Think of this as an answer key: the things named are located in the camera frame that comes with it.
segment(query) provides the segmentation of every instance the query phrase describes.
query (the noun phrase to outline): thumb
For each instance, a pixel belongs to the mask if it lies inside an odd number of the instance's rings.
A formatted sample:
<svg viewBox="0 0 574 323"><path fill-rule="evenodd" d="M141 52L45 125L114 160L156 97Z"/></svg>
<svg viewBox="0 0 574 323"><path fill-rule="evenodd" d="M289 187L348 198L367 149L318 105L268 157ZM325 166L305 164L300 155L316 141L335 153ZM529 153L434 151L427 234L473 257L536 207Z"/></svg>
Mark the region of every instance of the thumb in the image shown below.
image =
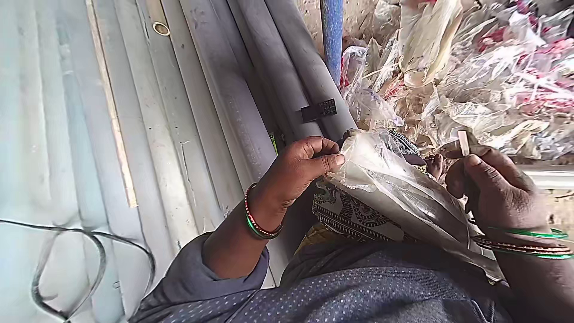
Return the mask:
<svg viewBox="0 0 574 323"><path fill-rule="evenodd" d="M314 180L326 172L336 171L344 163L345 156L339 153L308 159L305 167L305 176L309 180Z"/></svg>
<svg viewBox="0 0 574 323"><path fill-rule="evenodd" d="M502 191L510 186L501 173L483 161L479 156L466 156L464 158L464 170L481 191L488 189Z"/></svg>

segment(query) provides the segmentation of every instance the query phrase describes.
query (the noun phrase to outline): blue metal rod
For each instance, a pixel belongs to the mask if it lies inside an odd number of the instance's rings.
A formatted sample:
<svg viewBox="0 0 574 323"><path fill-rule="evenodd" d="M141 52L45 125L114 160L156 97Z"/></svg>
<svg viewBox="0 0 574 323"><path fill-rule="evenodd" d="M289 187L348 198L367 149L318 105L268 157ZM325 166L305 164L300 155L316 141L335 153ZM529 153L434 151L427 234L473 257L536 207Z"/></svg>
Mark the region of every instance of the blue metal rod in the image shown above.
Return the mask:
<svg viewBox="0 0 574 323"><path fill-rule="evenodd" d="M339 87L343 51L343 0L320 0L325 64Z"/></svg>

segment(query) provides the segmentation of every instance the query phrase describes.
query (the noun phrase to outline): bangle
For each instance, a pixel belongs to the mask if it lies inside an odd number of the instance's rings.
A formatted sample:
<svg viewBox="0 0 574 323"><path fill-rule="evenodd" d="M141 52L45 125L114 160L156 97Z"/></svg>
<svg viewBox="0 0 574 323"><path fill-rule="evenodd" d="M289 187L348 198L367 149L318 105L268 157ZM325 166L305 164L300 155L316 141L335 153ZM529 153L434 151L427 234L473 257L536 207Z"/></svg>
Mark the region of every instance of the bangle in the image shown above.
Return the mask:
<svg viewBox="0 0 574 323"><path fill-rule="evenodd" d="M558 247L517 245L512 243L500 243L497 241L492 241L486 236L475 236L472 237L472 239L479 247L499 252L536 256L546 259L569 259L574 257L574 254L570 248L566 247L565 245L558 245Z"/></svg>
<svg viewBox="0 0 574 323"><path fill-rule="evenodd" d="M558 229L553 229L553 228L550 229L552 231L552 233L538 233L538 232L532 232L532 231L528 231L528 230L524 230L524 229L502 229L502 228L496 228L494 226L489 226L488 228L489 229L495 229L495 230L501 230L501 231L504 231L506 233L519 234L521 236L549 238L549 239L565 239L565 238L568 238L567 233L560 231Z"/></svg>
<svg viewBox="0 0 574 323"><path fill-rule="evenodd" d="M266 231L263 228L261 228L256 222L255 219L253 219L253 216L251 215L251 213L249 212L249 204L247 203L247 198L249 196L249 191L255 187L255 185L257 185L257 183L253 183L251 184L251 186L249 186L249 188L247 189L247 191L245 191L245 199L243 199L244 204L245 204L245 217L247 218L247 225L249 226L249 228L251 229L251 231L253 233L255 233L255 235L261 239L267 239L267 240L271 240L275 237L277 237L279 235L279 233L281 232L281 229L283 228L283 223L279 224L279 226L273 230L273 231Z"/></svg>

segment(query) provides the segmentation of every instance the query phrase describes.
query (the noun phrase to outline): fingernail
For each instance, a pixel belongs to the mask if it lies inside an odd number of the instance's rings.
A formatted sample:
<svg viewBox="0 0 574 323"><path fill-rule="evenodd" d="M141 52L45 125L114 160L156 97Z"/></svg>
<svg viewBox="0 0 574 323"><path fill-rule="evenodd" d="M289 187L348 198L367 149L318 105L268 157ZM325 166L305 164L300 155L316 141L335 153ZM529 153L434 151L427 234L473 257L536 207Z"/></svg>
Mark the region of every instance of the fingernail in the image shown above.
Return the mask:
<svg viewBox="0 0 574 323"><path fill-rule="evenodd" d="M476 166L482 163L482 160L476 155L468 155L468 164L470 166Z"/></svg>
<svg viewBox="0 0 574 323"><path fill-rule="evenodd" d="M335 164L337 164L338 166L341 166L344 163L345 163L345 156L343 156L343 155L335 156Z"/></svg>

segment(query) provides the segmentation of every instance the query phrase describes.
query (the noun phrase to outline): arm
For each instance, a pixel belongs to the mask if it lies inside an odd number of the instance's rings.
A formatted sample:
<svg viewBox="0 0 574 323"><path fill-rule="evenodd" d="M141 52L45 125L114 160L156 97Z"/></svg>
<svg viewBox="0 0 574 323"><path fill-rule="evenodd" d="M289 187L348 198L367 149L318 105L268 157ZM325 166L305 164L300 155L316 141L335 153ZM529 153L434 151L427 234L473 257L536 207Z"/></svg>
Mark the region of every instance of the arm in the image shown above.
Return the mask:
<svg viewBox="0 0 574 323"><path fill-rule="evenodd" d="M285 148L249 193L249 209L256 223L264 230L275 230L287 208L313 180L344 163L344 156L337 152L337 143L322 137L308 137ZM250 230L242 201L205 242L207 267L222 279L251 273L268 240Z"/></svg>
<svg viewBox="0 0 574 323"><path fill-rule="evenodd" d="M447 173L447 189L456 198L468 196L480 229L493 241L518 245L556 246L552 239L508 234L495 228L550 233L532 180L506 155L490 147L471 147L475 155L457 161ZM542 259L495 251L506 280L517 298L553 321L574 317L574 260Z"/></svg>

